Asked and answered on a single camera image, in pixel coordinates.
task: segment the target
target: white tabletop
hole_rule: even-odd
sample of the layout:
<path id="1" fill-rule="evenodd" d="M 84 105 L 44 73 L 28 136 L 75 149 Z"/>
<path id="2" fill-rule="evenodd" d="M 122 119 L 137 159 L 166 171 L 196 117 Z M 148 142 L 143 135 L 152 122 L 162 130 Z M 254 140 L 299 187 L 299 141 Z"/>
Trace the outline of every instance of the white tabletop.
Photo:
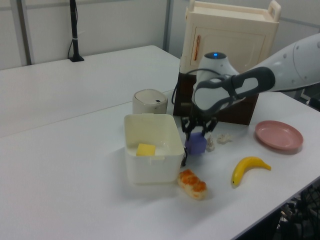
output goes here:
<path id="1" fill-rule="evenodd" d="M 0 71 L 0 137 L 174 89 L 179 60 L 156 46 Z"/>
<path id="2" fill-rule="evenodd" d="M 233 135 L 232 142 L 188 157 L 186 168 L 207 183 L 207 199 L 189 198 L 176 183 L 130 184 L 123 120 L 131 112 L 128 102 L 1 137 L 0 239 L 235 239 L 320 176 L 320 113 L 282 93 L 262 93 L 250 126 L 220 122 L 213 131 Z M 263 120 L 297 128 L 302 148 L 261 145 L 254 129 Z M 251 169 L 233 188 L 234 167 L 247 156 L 272 170 Z"/>

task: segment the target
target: bread roll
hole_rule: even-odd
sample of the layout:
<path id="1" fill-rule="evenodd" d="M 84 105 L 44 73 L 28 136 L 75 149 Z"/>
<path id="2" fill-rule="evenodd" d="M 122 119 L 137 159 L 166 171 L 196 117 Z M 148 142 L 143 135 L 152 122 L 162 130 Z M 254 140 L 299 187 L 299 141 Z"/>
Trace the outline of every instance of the bread roll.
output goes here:
<path id="1" fill-rule="evenodd" d="M 178 185 L 193 199 L 202 200 L 207 196 L 207 185 L 190 170 L 180 172 L 177 179 Z"/>

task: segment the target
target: pink plate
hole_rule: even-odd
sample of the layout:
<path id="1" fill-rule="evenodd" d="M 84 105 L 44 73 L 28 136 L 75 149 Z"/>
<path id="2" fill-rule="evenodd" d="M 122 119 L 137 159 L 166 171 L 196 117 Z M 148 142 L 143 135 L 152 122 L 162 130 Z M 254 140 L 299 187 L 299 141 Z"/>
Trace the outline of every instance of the pink plate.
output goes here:
<path id="1" fill-rule="evenodd" d="M 297 149 L 304 142 L 297 129 L 280 121 L 259 122 L 255 134 L 263 143 L 280 150 Z"/>

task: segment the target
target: white plastic container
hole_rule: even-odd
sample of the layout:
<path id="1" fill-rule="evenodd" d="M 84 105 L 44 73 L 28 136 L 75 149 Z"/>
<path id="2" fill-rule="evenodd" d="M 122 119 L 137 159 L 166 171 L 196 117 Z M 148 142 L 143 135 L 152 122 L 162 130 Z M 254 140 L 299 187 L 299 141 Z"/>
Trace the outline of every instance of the white plastic container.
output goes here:
<path id="1" fill-rule="evenodd" d="M 166 114 L 168 98 L 155 89 L 136 92 L 132 98 L 133 114 Z"/>
<path id="2" fill-rule="evenodd" d="M 185 153 L 174 118 L 168 114 L 131 114 L 124 118 L 125 161 L 134 184 L 176 181 Z M 155 145 L 155 156 L 136 156 L 139 144 Z"/>

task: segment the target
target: white wall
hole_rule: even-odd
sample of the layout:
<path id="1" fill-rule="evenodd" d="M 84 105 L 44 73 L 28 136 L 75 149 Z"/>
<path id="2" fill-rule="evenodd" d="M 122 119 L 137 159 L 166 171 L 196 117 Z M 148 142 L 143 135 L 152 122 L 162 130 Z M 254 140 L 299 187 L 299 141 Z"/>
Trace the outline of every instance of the white wall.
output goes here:
<path id="1" fill-rule="evenodd" d="M 268 9 L 271 0 L 201 0 L 218 4 Z M 277 0 L 281 19 L 271 53 L 320 31 L 319 0 Z M 189 0 L 172 0 L 167 51 L 180 58 L 185 37 L 185 13 Z"/>
<path id="2" fill-rule="evenodd" d="M 82 56 L 147 45 L 163 48 L 166 0 L 76 0 Z M 69 0 L 25 0 L 33 64 L 67 58 L 72 39 Z"/>
<path id="3" fill-rule="evenodd" d="M 17 6 L 0 0 L 0 70 L 26 64 Z"/>

